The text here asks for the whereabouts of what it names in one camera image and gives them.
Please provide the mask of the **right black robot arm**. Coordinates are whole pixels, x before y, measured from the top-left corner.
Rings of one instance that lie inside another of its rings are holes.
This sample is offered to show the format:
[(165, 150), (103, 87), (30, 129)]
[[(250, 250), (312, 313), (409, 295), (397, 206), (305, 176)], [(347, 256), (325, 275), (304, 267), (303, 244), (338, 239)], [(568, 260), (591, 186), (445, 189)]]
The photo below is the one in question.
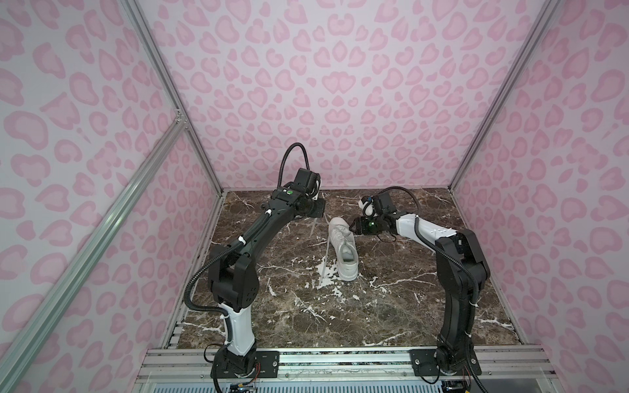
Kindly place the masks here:
[(362, 209), (350, 229), (357, 235), (388, 233), (404, 237), (433, 251), (437, 279), (445, 292), (443, 324), (430, 366), (441, 375), (455, 375), (473, 367), (473, 326), (478, 301), (491, 270), (478, 242), (469, 229), (448, 229), (413, 213), (399, 210), (390, 192), (411, 194), (402, 187), (390, 187), (359, 202)]

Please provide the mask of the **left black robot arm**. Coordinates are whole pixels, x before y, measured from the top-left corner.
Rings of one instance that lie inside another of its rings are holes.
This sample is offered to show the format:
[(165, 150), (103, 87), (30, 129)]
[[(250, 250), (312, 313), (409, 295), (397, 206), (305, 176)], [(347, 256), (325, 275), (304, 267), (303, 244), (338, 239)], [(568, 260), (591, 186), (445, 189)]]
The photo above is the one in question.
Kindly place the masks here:
[[(225, 358), (246, 373), (252, 368), (257, 341), (252, 330), (252, 304), (260, 288), (257, 260), (275, 236), (298, 217), (321, 218), (325, 201), (319, 197), (320, 175), (298, 170), (293, 181), (280, 185), (262, 205), (252, 226), (226, 246), (216, 247), (210, 259), (188, 281), (185, 306), (196, 312), (220, 313), (224, 317), (227, 339)], [(193, 301), (193, 289), (206, 276), (216, 306)]]

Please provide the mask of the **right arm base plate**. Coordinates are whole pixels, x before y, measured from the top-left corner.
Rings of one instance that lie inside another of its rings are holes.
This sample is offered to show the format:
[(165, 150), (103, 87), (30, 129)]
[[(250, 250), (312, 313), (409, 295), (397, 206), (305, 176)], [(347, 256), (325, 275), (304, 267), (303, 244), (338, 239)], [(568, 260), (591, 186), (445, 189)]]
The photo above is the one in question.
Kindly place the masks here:
[(470, 357), (466, 356), (465, 353), (457, 355), (452, 365), (448, 365), (445, 361), (439, 364), (436, 353), (436, 348), (409, 350), (414, 376), (424, 378), (436, 378), (437, 376), (441, 378), (462, 378), (465, 375), (469, 375), (470, 370), (477, 376), (483, 374), (480, 361), (474, 350), (470, 351)]

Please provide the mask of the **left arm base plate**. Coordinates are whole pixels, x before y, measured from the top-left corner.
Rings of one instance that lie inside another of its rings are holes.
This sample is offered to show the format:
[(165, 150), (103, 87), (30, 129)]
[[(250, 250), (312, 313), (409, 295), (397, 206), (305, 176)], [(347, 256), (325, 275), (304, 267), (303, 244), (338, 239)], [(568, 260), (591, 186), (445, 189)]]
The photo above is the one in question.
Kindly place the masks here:
[(277, 378), (280, 353), (275, 350), (251, 350), (240, 356), (229, 350), (219, 350), (213, 364), (219, 379)]

